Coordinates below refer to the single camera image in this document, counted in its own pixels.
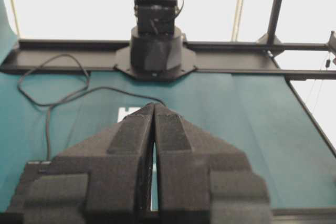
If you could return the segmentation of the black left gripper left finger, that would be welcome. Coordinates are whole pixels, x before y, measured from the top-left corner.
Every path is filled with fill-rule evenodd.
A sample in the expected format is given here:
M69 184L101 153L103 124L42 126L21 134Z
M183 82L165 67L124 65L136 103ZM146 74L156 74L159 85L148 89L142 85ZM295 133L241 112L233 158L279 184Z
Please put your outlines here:
M26 164L6 223L139 223L149 211L150 103L119 123L58 153Z

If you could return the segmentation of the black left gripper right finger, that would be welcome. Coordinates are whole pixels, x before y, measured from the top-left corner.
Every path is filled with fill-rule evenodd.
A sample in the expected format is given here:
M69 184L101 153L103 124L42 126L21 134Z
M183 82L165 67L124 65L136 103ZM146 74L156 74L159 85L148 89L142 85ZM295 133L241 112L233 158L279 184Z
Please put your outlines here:
M271 223L267 185L244 151L163 105L154 119L162 223Z

